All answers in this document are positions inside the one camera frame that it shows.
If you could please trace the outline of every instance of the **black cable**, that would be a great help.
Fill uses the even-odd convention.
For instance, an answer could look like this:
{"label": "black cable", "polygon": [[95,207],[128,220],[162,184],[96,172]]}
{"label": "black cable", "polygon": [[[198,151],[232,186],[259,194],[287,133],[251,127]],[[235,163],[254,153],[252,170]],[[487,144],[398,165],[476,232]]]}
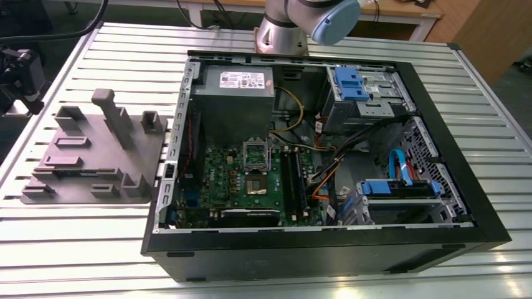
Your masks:
{"label": "black cable", "polygon": [[375,2],[375,12],[374,12],[374,20],[372,22],[376,22],[376,2]]}
{"label": "black cable", "polygon": [[374,131],[378,129],[383,128],[387,125],[391,125],[394,123],[403,123],[410,119],[410,115],[400,115],[394,118],[384,118],[379,120],[374,125],[367,127],[364,130],[356,132],[338,147],[335,153],[332,154],[332,157],[336,158],[340,154],[343,154],[347,150],[350,150],[360,141],[366,140],[367,137],[366,135],[371,134]]}
{"label": "black cable", "polygon": [[222,15],[226,18],[227,25],[228,25],[230,29],[235,29],[234,21],[230,18],[228,12],[226,11],[226,8],[224,8],[224,6],[220,3],[220,0],[214,0],[214,2],[216,4],[218,10],[222,12]]}
{"label": "black cable", "polygon": [[184,9],[183,9],[183,7],[182,7],[182,2],[180,2],[180,0],[176,0],[176,3],[178,3],[178,8],[179,8],[179,10],[180,10],[182,16],[183,16],[184,20],[187,21],[187,23],[188,23],[192,27],[196,27],[198,29],[208,30],[207,27],[202,27],[202,26],[196,25],[196,24],[192,22],[192,20],[190,19],[188,15],[184,13]]}
{"label": "black cable", "polygon": [[230,24],[227,23],[226,18],[220,17],[222,14],[220,11],[208,11],[208,13],[212,15],[215,22],[223,22],[226,26],[230,28]]}
{"label": "black cable", "polygon": [[327,217],[326,220],[326,225],[327,226],[332,226],[332,225],[338,225],[338,220],[336,220],[336,215],[339,214],[339,199],[336,198],[336,184],[335,184],[335,176],[336,173],[332,174],[328,182],[327,182],[327,188],[328,188],[328,195],[330,195],[330,206],[334,208],[335,210],[335,217]]}
{"label": "black cable", "polygon": [[279,138],[279,140],[282,140],[284,143],[287,143],[288,145],[294,145],[294,146],[298,146],[298,144],[296,143],[294,143],[294,142],[290,142],[284,137],[282,137],[282,135],[279,135],[278,133],[275,133],[275,132],[270,132],[270,134],[272,134],[272,135],[275,135],[275,137],[278,137]]}
{"label": "black cable", "polygon": [[99,25],[99,22],[102,21],[103,14],[106,13],[108,2],[110,2],[110,0],[102,0],[99,11],[98,11],[90,25],[82,31],[72,32],[72,33],[64,33],[64,34],[48,34],[48,35],[42,35],[42,36],[2,37],[0,44],[7,44],[7,43],[12,43],[12,42],[47,42],[50,40],[75,39],[78,37],[86,36],[88,33],[91,33],[95,30],[96,26]]}

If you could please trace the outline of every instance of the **ram slot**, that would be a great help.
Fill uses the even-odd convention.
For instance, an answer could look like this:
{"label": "ram slot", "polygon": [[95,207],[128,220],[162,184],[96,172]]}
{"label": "ram slot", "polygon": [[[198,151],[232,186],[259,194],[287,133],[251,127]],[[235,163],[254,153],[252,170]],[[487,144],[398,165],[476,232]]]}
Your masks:
{"label": "ram slot", "polygon": [[291,169],[291,153],[282,153],[282,181],[283,181],[283,201],[284,201],[284,214],[287,220],[295,221],[296,217],[296,196],[294,193],[294,180]]}
{"label": "ram slot", "polygon": [[298,195],[298,218],[300,217],[307,217],[308,212],[307,212],[307,195],[306,195],[306,179],[303,177],[303,165],[302,165],[302,157],[299,155],[299,152],[294,153],[295,154],[295,175],[294,175],[294,180],[295,181],[295,194]]}
{"label": "ram slot", "polygon": [[302,220],[308,213],[302,158],[298,152],[286,151],[282,154],[282,180],[287,218],[290,221]]}

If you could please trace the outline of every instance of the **aluminum table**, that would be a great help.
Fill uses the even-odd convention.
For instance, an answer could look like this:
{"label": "aluminum table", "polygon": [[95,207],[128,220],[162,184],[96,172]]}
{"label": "aluminum table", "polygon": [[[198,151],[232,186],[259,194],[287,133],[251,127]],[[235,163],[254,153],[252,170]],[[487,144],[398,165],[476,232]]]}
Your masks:
{"label": "aluminum table", "polygon": [[0,168],[0,297],[520,298],[532,294],[532,143],[460,51],[444,44],[346,39],[311,54],[411,62],[484,187],[512,242],[422,273],[176,283],[140,255],[148,205],[26,206],[30,181],[62,105],[112,88],[131,115],[172,116],[187,50],[254,51],[251,31],[107,23],[80,39]]}

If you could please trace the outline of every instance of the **wooden table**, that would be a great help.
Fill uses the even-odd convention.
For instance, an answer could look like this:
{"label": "wooden table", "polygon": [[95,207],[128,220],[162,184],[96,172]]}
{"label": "wooden table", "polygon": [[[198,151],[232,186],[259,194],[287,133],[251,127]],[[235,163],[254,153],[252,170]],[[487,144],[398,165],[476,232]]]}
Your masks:
{"label": "wooden table", "polygon": [[[220,0],[227,11],[264,13],[267,0]],[[190,10],[191,20],[202,24],[202,10],[218,10],[212,0],[182,0],[183,7]],[[443,11],[432,4],[427,9],[414,2],[400,0],[379,0],[379,22],[415,24],[411,41],[423,42],[432,29],[434,23],[443,17]],[[372,21],[376,5],[371,4],[362,9],[362,21]]]}

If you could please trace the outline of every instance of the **floor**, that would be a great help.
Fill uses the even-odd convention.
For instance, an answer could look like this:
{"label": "floor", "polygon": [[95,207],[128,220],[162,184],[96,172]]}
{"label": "floor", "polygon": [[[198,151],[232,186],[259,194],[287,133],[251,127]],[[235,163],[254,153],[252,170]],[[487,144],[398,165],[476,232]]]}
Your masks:
{"label": "floor", "polygon": [[[64,33],[82,30],[96,14],[99,5],[79,4],[79,13],[68,14],[67,8],[62,2],[44,2],[48,16],[55,25],[54,33]],[[226,27],[218,20],[218,16],[204,12],[204,26],[214,24]],[[251,30],[260,24],[262,15],[232,12],[231,18],[238,23],[238,29]],[[187,21],[176,9],[158,7],[114,6],[107,8],[104,15],[107,22],[126,22],[136,24],[154,24],[166,26],[187,26]],[[47,80],[52,81],[63,66],[63,63],[74,49],[76,40],[63,40],[42,44],[43,54],[46,56],[44,72]],[[502,80],[495,84],[494,91],[506,104],[510,112],[524,128],[527,134],[532,136],[532,72],[522,73],[518,67],[508,69]]]}
{"label": "floor", "polygon": [[512,66],[492,89],[528,136],[532,137],[532,71],[520,72],[518,67]]}

